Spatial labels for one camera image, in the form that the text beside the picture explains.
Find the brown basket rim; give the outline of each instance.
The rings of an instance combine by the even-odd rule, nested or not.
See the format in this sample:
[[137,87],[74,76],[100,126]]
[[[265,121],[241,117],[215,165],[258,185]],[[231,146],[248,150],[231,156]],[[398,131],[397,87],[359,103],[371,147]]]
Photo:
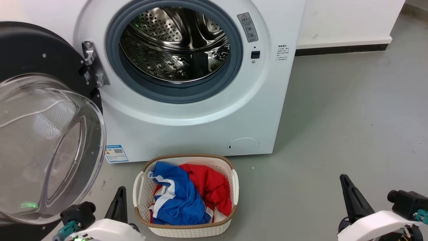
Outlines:
[[[167,158],[178,158],[178,157],[213,157],[213,158],[221,159],[224,162],[226,162],[232,170],[235,169],[233,167],[232,163],[227,158],[225,158],[223,156],[195,153],[195,154],[174,154],[174,155],[165,155],[165,156],[155,157],[155,158],[151,159],[146,164],[146,166],[143,168],[143,172],[145,172],[147,167],[150,166],[153,162],[157,162],[159,160],[163,160],[163,159],[167,159]],[[134,207],[134,210],[135,210],[135,215],[137,216],[138,220],[142,224],[148,226],[149,228],[157,228],[157,229],[203,229],[203,228],[217,227],[217,226],[220,226],[220,225],[223,225],[223,224],[229,222],[229,220],[231,220],[232,217],[235,215],[237,208],[238,208],[238,205],[233,205],[232,212],[229,214],[229,216],[227,216],[225,219],[223,219],[220,222],[198,224],[198,225],[161,225],[161,224],[154,224],[154,223],[147,222],[146,220],[144,220],[141,217],[140,212],[138,211],[138,207]]]

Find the white stripe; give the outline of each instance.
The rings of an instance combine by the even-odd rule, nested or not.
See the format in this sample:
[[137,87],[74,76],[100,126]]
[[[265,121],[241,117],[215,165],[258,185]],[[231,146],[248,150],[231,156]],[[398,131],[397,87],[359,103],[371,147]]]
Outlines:
[[165,194],[166,192],[166,188],[167,186],[162,186],[162,188],[160,188],[154,195],[153,195],[153,202],[155,202],[154,198],[156,196],[162,196],[163,194]]
[[149,172],[147,174],[147,177],[148,178],[154,178],[159,183],[164,182],[164,183],[170,184],[170,186],[166,189],[165,193],[160,198],[158,198],[158,200],[155,202],[155,206],[153,208],[153,217],[157,218],[158,217],[158,211],[165,204],[165,202],[167,202],[170,199],[175,198],[175,183],[173,180],[165,179],[161,175],[154,177],[153,172]]

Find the basket handle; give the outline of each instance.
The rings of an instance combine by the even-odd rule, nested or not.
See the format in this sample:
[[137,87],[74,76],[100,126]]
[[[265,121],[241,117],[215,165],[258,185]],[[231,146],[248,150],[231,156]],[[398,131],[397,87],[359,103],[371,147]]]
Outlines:
[[238,204],[239,199],[239,180],[238,180],[238,174],[236,173],[235,169],[232,170],[232,181],[233,181],[233,205]]
[[[141,175],[143,175],[143,174],[144,174],[144,172],[138,173],[137,178],[135,178],[135,181],[134,181],[134,187],[132,189],[132,202],[134,203],[134,207],[137,207],[137,186],[141,180]],[[143,181],[141,181],[140,193],[138,193],[138,200],[140,199],[142,188],[143,188]]]

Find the clothing tag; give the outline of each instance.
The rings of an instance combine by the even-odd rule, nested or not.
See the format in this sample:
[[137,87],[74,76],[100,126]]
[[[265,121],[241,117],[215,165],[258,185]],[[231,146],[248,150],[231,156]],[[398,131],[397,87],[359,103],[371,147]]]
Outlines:
[[214,211],[213,211],[213,210],[211,210],[211,208],[207,207],[207,208],[205,209],[205,213],[208,213],[208,215],[210,215],[210,217],[211,217],[211,219],[210,219],[210,223],[212,223],[212,222],[213,222],[213,217],[214,217]]

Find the stainless steel drum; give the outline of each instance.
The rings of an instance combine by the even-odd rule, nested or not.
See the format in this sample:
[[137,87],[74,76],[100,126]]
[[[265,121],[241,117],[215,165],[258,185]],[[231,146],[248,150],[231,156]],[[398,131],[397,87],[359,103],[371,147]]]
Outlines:
[[230,53],[228,39],[217,23],[178,7],[140,14],[124,30],[120,45],[140,71],[175,84],[209,76]]

